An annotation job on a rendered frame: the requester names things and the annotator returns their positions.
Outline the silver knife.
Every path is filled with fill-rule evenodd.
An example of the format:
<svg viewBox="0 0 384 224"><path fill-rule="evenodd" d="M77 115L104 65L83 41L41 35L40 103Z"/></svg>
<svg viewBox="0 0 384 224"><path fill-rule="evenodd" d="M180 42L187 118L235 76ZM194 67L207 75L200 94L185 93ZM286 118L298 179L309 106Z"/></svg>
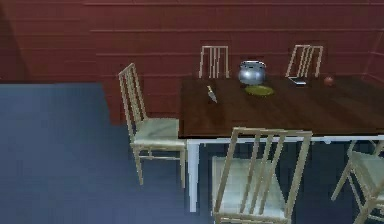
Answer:
<svg viewBox="0 0 384 224"><path fill-rule="evenodd" d="M215 93L214 93L213 90L212 90L212 87L208 85L207 88L208 88L208 95L209 95L209 97L210 97L215 103L217 103L218 101L217 101L217 98L216 98Z"/></svg>

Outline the pale wooden chair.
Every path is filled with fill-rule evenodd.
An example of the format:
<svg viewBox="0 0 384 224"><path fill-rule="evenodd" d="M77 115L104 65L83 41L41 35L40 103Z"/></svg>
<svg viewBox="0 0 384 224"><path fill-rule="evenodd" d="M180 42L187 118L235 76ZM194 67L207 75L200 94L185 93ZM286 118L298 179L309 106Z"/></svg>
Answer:
<svg viewBox="0 0 384 224"><path fill-rule="evenodd" d="M315 73L314 77L318 78L320 74L320 67L321 67L321 62L322 62L322 55L324 51L323 46L314 46L314 45L295 45L290 57L290 61L288 63L287 71L285 76L289 77L291 73L291 69L294 63L294 59L296 57L296 54L298 51L301 51L301 56L300 56L300 61L299 61L299 66L298 70L296 73L297 77L308 77L309 73L309 66L311 65L313 55L315 51L318 51L318 56L316 59L316 67L315 67Z"/></svg>
<svg viewBox="0 0 384 224"><path fill-rule="evenodd" d="M173 160L180 165L181 186L186 187L187 143L178 137L179 120L147 116L136 71L130 63L117 75L139 184L144 182L141 160Z"/></svg>
<svg viewBox="0 0 384 224"><path fill-rule="evenodd" d="M384 223L384 140L372 142L373 153L354 150L357 141L352 140L347 150L348 162L332 193L335 201L346 181L359 208L353 224L364 224L367 219Z"/></svg>
<svg viewBox="0 0 384 224"><path fill-rule="evenodd" d="M234 156L241 135L253 137L249 159ZM284 195L276 167L289 137L300 137L302 144ZM291 224L311 138L310 131L235 127L227 154L212 158L214 224Z"/></svg>
<svg viewBox="0 0 384 224"><path fill-rule="evenodd" d="M201 47L198 77L203 77L205 51L208 51L208 77L215 79L223 74L225 78L229 78L229 47L209 45Z"/></svg>

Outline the green round plate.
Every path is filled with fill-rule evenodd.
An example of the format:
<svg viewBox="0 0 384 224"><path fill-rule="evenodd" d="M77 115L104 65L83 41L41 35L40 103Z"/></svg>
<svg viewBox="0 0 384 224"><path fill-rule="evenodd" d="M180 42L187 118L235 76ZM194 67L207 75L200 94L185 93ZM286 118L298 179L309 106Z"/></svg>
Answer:
<svg viewBox="0 0 384 224"><path fill-rule="evenodd" d="M251 85L245 88L245 92L253 96L269 96L274 93L274 90L267 86Z"/></svg>

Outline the silver round pot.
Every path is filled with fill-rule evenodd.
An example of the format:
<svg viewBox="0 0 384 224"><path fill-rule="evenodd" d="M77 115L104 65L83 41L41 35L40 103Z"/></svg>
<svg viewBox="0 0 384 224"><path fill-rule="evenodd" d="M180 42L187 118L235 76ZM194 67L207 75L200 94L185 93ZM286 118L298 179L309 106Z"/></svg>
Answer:
<svg viewBox="0 0 384 224"><path fill-rule="evenodd" d="M243 61L238 73L239 81L246 85L260 85L265 81L266 64L261 61Z"/></svg>

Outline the dark wood dining table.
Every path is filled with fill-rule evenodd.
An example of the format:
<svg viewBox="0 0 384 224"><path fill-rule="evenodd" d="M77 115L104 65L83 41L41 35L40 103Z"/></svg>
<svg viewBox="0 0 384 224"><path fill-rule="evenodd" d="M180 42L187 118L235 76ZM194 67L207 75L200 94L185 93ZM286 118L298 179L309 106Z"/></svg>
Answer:
<svg viewBox="0 0 384 224"><path fill-rule="evenodd" d="M215 103L207 86L216 95ZM181 82L179 136L187 140L189 210L197 210L199 146L227 144L235 126L311 130L315 141L384 140L384 86L355 76L340 76L333 86L322 79L297 87L289 79L269 77L266 97L245 92L235 79Z"/></svg>

